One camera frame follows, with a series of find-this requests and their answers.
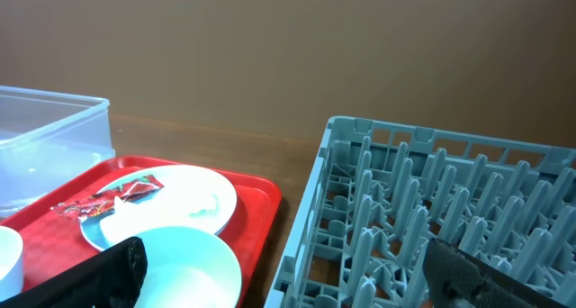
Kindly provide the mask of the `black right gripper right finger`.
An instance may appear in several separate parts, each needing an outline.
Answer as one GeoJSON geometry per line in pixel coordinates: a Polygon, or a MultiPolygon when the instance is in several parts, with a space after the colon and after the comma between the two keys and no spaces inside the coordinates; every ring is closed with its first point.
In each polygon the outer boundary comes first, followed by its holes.
{"type": "Polygon", "coordinates": [[[441,239],[428,242],[422,271],[437,308],[566,308],[441,239]]]}

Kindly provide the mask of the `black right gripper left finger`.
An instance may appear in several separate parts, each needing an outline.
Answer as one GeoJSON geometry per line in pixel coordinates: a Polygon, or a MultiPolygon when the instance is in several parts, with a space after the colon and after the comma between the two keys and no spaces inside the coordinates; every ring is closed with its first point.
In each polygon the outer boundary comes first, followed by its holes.
{"type": "Polygon", "coordinates": [[[143,240],[129,237],[1,302],[1,308],[133,308],[147,270],[143,240]]]}

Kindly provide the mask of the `mint green bowl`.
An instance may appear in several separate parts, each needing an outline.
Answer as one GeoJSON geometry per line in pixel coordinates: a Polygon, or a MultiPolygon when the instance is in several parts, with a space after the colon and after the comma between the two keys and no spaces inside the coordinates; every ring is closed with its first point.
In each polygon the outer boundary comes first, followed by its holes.
{"type": "Polygon", "coordinates": [[[234,308],[242,273],[232,249],[218,236],[187,227],[138,234],[148,270],[136,308],[234,308]]]}

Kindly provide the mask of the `red snack wrapper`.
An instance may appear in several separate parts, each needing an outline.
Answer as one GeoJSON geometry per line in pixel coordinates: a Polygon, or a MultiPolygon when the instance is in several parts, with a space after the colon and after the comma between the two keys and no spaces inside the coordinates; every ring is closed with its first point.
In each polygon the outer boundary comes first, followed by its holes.
{"type": "Polygon", "coordinates": [[[80,200],[54,205],[50,210],[73,222],[84,222],[89,218],[110,212],[117,198],[122,203],[134,203],[160,191],[163,187],[164,185],[156,177],[145,175],[80,200]]]}

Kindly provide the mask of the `light blue plate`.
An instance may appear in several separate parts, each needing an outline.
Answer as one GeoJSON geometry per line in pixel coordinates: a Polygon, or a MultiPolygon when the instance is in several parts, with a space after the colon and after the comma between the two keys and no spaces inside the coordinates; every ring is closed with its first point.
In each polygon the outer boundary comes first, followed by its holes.
{"type": "Polygon", "coordinates": [[[151,175],[163,187],[133,204],[79,223],[86,242],[102,251],[144,231],[182,226],[219,234],[234,213],[238,195],[222,174],[191,165],[164,165],[145,168],[106,185],[107,191],[136,178],[151,175]]]}

